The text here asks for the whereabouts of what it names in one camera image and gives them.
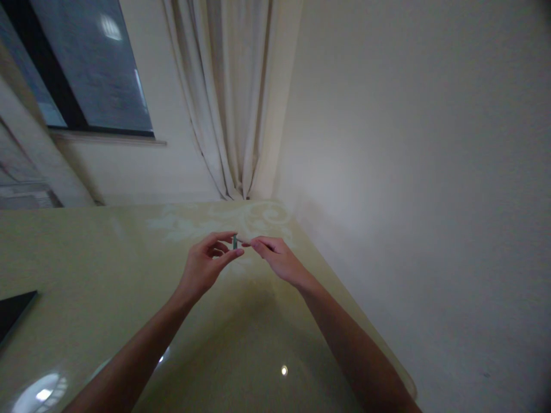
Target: beige table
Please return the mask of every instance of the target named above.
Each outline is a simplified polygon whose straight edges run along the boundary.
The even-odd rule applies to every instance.
[[[2,212],[0,299],[40,296],[0,353],[0,411],[52,387],[58,411],[169,298],[188,248],[211,231],[283,237],[415,386],[317,249],[274,201]],[[287,375],[282,367],[287,367]],[[136,411],[355,411],[299,294],[252,250],[185,320]]]

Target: window sill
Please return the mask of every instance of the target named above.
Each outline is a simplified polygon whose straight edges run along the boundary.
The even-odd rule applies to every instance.
[[[73,141],[87,143],[109,143],[112,145],[167,146],[166,141],[157,141],[154,138],[136,137],[131,135],[59,131],[52,129],[50,129],[50,135],[55,142]]]

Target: wall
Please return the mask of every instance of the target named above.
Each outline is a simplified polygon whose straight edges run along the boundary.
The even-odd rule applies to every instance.
[[[549,390],[540,6],[304,1],[274,195],[426,412],[535,411]]]
[[[220,199],[195,147],[161,0],[121,0],[156,139],[167,146],[61,142],[92,195],[107,205]]]

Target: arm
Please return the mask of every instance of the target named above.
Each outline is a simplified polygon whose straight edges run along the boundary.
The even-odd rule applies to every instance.
[[[243,255],[243,250],[229,251],[220,242],[231,242],[234,234],[212,233],[189,250],[184,274],[170,300],[84,387],[65,413],[132,410],[191,308],[212,287],[221,270]]]
[[[254,250],[304,298],[354,394],[366,411],[420,412],[398,373],[366,332],[281,239],[257,237]]]

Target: window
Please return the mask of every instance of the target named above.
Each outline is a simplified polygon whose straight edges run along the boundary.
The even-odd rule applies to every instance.
[[[0,38],[50,128],[154,136],[118,0],[0,4]]]

